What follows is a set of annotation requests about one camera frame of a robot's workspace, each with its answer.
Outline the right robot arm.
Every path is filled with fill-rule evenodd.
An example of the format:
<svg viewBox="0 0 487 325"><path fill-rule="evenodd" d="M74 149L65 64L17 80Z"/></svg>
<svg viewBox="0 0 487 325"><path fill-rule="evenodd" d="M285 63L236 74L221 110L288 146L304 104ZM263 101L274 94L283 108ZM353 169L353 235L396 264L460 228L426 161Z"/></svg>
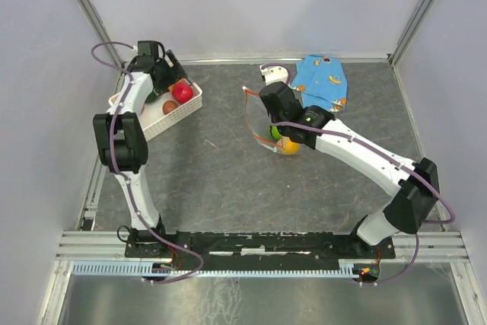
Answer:
<svg viewBox="0 0 487 325"><path fill-rule="evenodd" d="M381 148L353 132L322 107L303 107L283 82L265 86L259 98L281 136L330 155L374 181L390 201L358 223L349 238L359 257L374 252L383 239L398 233L416 234L439 198L436 163L414 161Z"/></svg>

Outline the green watermelon toy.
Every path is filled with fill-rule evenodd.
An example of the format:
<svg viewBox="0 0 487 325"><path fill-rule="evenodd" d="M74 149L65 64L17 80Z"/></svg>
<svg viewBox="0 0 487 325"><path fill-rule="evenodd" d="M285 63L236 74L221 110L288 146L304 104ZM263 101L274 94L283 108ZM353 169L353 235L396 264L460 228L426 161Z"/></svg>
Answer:
<svg viewBox="0 0 487 325"><path fill-rule="evenodd" d="M282 138L282 135L276 126L270 126L269 131L270 131L271 136L274 138L274 140L278 141Z"/></svg>

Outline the clear zip top bag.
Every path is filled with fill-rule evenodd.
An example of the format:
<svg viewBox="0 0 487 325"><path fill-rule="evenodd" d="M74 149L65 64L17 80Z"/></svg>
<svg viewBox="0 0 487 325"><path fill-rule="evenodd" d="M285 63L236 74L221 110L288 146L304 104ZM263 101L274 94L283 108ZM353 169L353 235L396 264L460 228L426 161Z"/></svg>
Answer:
<svg viewBox="0 0 487 325"><path fill-rule="evenodd" d="M272 124L259 95L246 86L242 88L245 93L244 116L251 135L260 146L273 153L281 154L280 140L274 140L270 134L269 127Z"/></svg>

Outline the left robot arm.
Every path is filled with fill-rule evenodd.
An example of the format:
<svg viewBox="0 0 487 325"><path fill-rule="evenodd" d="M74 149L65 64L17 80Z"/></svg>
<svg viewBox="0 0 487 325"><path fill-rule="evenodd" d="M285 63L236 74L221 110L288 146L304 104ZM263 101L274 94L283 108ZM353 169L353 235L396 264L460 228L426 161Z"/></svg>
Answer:
<svg viewBox="0 0 487 325"><path fill-rule="evenodd" d="M98 48L108 45L127 47L136 55L126 68L109 63L96 55ZM169 242L149 192L148 142L139 119L148 97L158 96L175 84L177 68L167 62L164 45L155 40L138 41L136 46L117 41L98 43L92 47L91 56L124 76L116 101L105 113L94 116L93 127L100 162L114 174L129 207L126 246L145 250L151 256L178 250L178 245Z"/></svg>

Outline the yellow lemon toy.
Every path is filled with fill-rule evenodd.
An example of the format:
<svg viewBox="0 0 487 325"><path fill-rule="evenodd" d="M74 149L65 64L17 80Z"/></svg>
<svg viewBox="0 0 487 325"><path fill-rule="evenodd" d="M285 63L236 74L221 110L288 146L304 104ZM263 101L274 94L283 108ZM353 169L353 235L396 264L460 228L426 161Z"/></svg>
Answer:
<svg viewBox="0 0 487 325"><path fill-rule="evenodd" d="M283 137L280 139L279 152L283 155L296 155L300 151L300 145L290 139Z"/></svg>

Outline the brown egg toy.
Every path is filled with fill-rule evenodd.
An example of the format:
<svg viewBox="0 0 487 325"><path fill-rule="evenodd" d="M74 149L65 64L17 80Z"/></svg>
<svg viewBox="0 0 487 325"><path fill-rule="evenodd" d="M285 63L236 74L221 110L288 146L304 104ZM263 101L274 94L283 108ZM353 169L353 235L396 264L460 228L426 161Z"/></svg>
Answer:
<svg viewBox="0 0 487 325"><path fill-rule="evenodd" d="M164 115L167 115L171 112L173 112L175 109L178 108L178 104L176 102L174 102L173 100L167 100L164 102L163 106L162 106L162 112Z"/></svg>

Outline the red apple toy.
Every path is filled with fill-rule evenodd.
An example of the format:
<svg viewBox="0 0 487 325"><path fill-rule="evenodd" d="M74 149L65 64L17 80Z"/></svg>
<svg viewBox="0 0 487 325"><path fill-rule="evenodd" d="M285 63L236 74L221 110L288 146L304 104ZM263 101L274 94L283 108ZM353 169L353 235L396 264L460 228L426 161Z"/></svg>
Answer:
<svg viewBox="0 0 487 325"><path fill-rule="evenodd" d="M193 89L184 81L178 81L171 91L173 98L180 104L185 104L193 98Z"/></svg>

